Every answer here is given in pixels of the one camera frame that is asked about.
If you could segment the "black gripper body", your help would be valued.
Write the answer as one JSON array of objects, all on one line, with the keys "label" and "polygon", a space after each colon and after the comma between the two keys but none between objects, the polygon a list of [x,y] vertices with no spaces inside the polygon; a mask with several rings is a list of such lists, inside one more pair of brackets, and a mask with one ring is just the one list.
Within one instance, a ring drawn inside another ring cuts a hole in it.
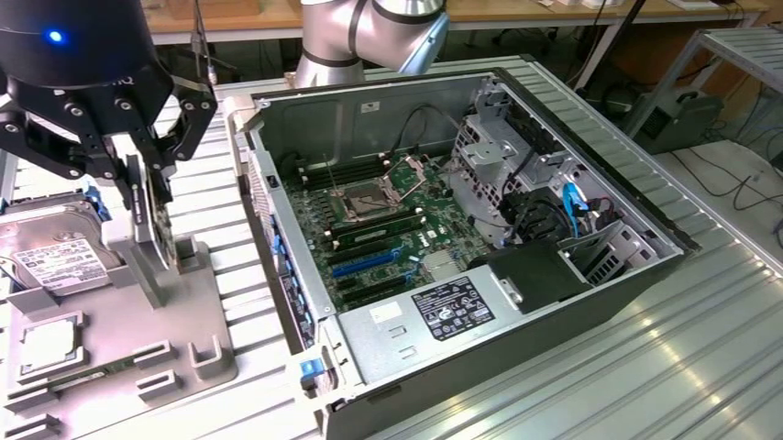
[{"label": "black gripper body", "polygon": [[70,131],[152,126],[174,86],[138,1],[3,2],[1,70],[19,106]]}]

